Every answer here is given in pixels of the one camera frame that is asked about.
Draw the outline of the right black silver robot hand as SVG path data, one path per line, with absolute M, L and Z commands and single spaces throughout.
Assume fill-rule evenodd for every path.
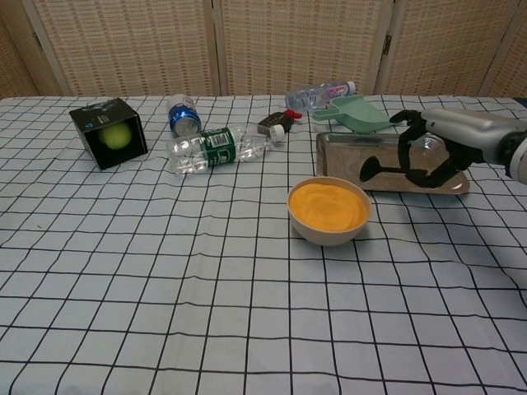
M 511 118 L 457 109 L 401 110 L 391 123 L 405 122 L 408 129 L 399 135 L 400 169 L 421 188 L 437 188 L 473 163 L 508 166 L 520 128 Z M 431 173 L 411 168 L 409 151 L 413 141 L 430 133 L 444 143 L 448 158 Z

